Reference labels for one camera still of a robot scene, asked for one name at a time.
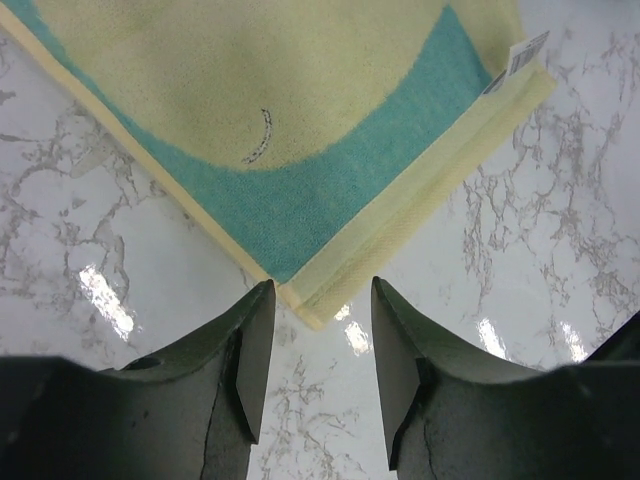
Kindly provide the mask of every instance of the yellow towel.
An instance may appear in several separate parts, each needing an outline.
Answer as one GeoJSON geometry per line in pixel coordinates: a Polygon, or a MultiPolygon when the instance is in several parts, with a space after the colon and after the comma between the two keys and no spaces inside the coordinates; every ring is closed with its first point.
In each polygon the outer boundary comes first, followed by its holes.
{"type": "Polygon", "coordinates": [[[319,328],[552,90],[514,0],[0,0],[0,24],[319,328]]]}

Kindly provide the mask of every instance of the teal stripe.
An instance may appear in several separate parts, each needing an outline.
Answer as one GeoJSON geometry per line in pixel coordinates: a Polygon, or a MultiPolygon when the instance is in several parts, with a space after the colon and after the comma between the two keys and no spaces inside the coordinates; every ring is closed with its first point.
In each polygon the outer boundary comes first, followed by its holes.
{"type": "Polygon", "coordinates": [[[73,64],[31,1],[3,1],[281,283],[442,135],[491,81],[455,12],[446,7],[398,88],[339,142],[278,170],[233,171],[188,155],[140,128],[73,64]]]}

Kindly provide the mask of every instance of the barcode label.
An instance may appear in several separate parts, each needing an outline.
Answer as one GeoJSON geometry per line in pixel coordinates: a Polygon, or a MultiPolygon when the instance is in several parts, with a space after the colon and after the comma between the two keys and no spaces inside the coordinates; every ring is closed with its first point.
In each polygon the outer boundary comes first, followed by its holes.
{"type": "Polygon", "coordinates": [[[488,93],[495,92],[500,89],[502,84],[512,75],[518,73],[518,71],[522,70],[527,64],[534,59],[534,57],[538,54],[542,47],[544,46],[544,42],[547,41],[549,37],[549,32],[545,32],[542,35],[538,35],[529,40],[525,40],[524,42],[513,45],[509,49],[509,61],[507,63],[507,68],[504,72],[496,77],[496,79],[489,84],[487,88],[482,92],[483,95],[488,93]]]}
{"type": "Polygon", "coordinates": [[[509,63],[507,63],[507,76],[514,75],[518,70],[527,65],[535,57],[547,41],[549,32],[544,32],[531,40],[518,43],[509,49],[509,63]]]}

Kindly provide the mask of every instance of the stitched mark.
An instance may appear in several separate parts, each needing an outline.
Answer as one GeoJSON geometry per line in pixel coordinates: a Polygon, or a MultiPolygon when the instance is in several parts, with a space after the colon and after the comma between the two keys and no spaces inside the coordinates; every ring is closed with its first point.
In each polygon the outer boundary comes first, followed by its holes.
{"type": "Polygon", "coordinates": [[[269,141],[271,140],[271,129],[273,128],[273,124],[271,123],[271,113],[269,113],[269,110],[267,110],[266,108],[262,108],[261,110],[265,124],[264,137],[262,137],[262,142],[260,142],[258,148],[256,148],[251,155],[242,159],[242,163],[246,163],[248,165],[252,164],[262,156],[262,154],[269,146],[269,141]]]}

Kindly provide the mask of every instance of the marble surface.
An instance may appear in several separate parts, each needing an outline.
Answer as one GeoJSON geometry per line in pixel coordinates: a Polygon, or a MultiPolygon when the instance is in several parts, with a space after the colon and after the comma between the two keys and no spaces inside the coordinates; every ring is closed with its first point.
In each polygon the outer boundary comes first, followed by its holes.
{"type": "MultiPolygon", "coordinates": [[[[640,4],[522,0],[558,88],[380,275],[495,355],[583,359],[640,309],[640,4]]],[[[0,33],[0,352],[121,367],[253,284],[0,33]]],[[[392,479],[368,287],[323,332],[285,308],[251,480],[392,479]]]]}

